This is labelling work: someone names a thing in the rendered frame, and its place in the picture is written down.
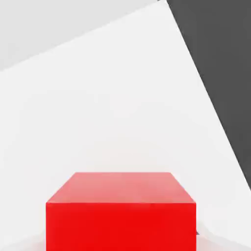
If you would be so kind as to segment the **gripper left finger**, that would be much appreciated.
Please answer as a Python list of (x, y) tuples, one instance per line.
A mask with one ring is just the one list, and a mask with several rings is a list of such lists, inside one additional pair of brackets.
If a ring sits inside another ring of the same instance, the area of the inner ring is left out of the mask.
[(44, 232), (31, 236), (3, 248), (3, 251), (46, 251), (46, 235)]

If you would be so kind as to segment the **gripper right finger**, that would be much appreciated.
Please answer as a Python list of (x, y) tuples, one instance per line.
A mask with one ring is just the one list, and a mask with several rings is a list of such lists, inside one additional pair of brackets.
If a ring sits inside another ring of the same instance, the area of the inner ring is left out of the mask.
[(205, 234), (197, 231), (196, 251), (251, 251), (251, 247), (216, 236), (210, 232)]

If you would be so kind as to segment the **small red cube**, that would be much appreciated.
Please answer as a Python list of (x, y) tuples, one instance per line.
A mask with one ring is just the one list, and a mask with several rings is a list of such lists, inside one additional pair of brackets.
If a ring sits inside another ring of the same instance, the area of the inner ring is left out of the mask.
[(196, 251), (196, 236), (169, 172), (75, 173), (46, 203), (46, 251)]

